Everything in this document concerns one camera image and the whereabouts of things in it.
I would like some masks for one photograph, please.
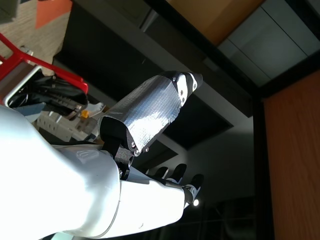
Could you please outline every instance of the screw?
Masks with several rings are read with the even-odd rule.
[[[138,157],[139,155],[140,155],[139,150],[135,150],[135,151],[134,151],[134,156],[135,156],[135,157]]]

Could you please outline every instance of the wooden door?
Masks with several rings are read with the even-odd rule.
[[[264,101],[276,240],[320,240],[320,71]]]

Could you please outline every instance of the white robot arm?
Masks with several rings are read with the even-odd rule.
[[[179,185],[131,167],[177,117],[202,77],[157,75],[100,120],[104,145],[50,145],[20,113],[0,106],[0,220],[3,239],[37,240],[57,232],[92,239],[178,221],[200,190],[202,175]]]

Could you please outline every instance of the robotic arm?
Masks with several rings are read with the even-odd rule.
[[[92,239],[178,221],[203,176],[179,183],[131,166],[178,116],[202,76],[164,72],[145,81],[100,121],[104,145],[50,145],[18,112],[0,106],[0,220],[4,239],[37,240],[56,232]]]

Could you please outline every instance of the black beam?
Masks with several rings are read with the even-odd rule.
[[[269,159],[264,104],[253,101],[256,239],[274,240]]]
[[[317,70],[320,70],[320,51],[266,83],[260,88],[260,96],[268,98]]]
[[[320,17],[306,0],[285,0],[320,41]]]
[[[160,16],[171,23],[187,39],[203,51],[219,68],[228,74],[243,90],[257,96],[258,87],[235,64],[233,64],[201,32],[177,12],[166,0],[144,0]]]

